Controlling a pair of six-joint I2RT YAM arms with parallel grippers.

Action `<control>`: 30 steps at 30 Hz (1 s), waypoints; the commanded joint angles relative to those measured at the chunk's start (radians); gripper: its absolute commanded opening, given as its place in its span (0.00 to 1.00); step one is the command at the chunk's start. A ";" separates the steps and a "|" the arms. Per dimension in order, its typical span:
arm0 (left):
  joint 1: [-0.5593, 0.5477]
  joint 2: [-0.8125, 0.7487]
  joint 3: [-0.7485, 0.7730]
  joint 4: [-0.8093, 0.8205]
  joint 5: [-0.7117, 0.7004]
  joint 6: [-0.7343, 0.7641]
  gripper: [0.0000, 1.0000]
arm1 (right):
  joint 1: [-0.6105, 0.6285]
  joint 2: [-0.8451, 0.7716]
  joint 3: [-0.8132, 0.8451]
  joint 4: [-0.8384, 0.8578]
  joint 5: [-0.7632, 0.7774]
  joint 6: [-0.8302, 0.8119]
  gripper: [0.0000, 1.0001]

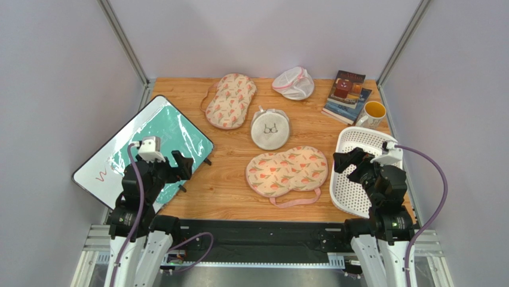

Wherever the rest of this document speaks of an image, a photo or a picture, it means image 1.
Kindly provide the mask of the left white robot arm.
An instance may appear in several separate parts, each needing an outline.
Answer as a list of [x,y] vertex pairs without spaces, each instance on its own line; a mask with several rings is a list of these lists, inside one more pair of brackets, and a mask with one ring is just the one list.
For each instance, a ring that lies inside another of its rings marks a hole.
[[176,166],[153,152],[153,161],[128,154],[123,191],[109,215],[109,265],[105,286],[152,286],[162,259],[181,238],[180,220],[157,215],[154,203],[165,185],[188,180],[193,159],[172,151]]

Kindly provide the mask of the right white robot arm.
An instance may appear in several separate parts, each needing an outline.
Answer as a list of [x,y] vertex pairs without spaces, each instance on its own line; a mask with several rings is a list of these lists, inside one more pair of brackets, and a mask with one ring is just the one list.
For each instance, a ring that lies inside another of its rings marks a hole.
[[361,148],[336,152],[334,171],[354,170],[347,179],[359,184],[371,207],[367,219],[345,221],[345,239],[356,254],[368,286],[416,286],[413,221],[405,208],[406,172],[380,163]]

